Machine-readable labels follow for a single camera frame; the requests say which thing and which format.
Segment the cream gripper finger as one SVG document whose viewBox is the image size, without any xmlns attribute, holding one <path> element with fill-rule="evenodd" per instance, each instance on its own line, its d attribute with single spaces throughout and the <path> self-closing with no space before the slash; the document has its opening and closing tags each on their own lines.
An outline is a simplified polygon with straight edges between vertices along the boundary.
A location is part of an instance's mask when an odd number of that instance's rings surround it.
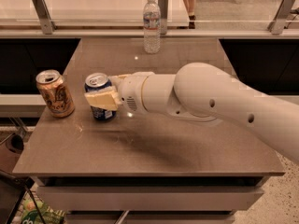
<svg viewBox="0 0 299 224">
<path fill-rule="evenodd" d="M 105 110 L 116 111 L 121 105 L 121 99 L 115 87 L 86 92 L 84 96 L 90 106 Z"/>
<path fill-rule="evenodd" d="M 129 74 L 122 74 L 122 75 L 116 75 L 116 76 L 109 76 L 109 79 L 113 86 L 118 88 L 120 84 L 129 77 Z"/>
</svg>

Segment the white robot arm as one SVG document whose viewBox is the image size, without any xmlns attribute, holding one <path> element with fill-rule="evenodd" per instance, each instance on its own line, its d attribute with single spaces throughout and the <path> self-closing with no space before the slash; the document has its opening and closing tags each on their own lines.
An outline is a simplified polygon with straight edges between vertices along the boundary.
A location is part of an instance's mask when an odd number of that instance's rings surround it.
<svg viewBox="0 0 299 224">
<path fill-rule="evenodd" d="M 109 79 L 110 86 L 85 94 L 89 105 L 195 123 L 227 120 L 299 162 L 299 105 L 256 91 L 213 65 L 189 63 L 175 74 L 137 72 Z"/>
</svg>

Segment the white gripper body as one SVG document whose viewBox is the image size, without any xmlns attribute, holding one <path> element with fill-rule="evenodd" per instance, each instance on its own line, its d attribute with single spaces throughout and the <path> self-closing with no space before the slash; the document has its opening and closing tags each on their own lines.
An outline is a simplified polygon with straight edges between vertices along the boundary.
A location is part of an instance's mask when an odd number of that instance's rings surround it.
<svg viewBox="0 0 299 224">
<path fill-rule="evenodd" d="M 145 81 L 153 72 L 136 72 L 119 75 L 120 83 L 117 85 L 122 105 L 131 113 L 146 114 L 143 105 L 142 91 Z"/>
</svg>

